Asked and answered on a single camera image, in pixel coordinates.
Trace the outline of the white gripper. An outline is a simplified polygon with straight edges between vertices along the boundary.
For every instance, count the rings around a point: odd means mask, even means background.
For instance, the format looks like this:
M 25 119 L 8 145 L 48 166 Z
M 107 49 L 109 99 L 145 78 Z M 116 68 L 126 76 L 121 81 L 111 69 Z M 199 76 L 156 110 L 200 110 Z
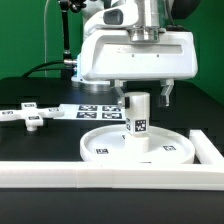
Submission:
M 173 79 L 194 77 L 198 65 L 190 32 L 165 32 L 158 43 L 135 43 L 126 30 L 99 30 L 84 41 L 78 69 L 88 81 L 114 80 L 120 108 L 130 106 L 120 80 L 161 80 L 160 105 L 168 107 Z

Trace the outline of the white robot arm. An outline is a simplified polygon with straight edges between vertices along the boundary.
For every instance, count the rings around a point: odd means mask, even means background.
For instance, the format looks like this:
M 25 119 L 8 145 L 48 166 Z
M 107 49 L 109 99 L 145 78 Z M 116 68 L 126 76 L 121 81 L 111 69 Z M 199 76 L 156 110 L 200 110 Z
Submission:
M 173 5 L 174 0 L 119 0 L 107 9 L 89 6 L 73 83 L 105 91 L 110 84 L 158 80 L 160 104 L 167 106 L 174 81 L 198 70 L 193 34 L 161 24 Z

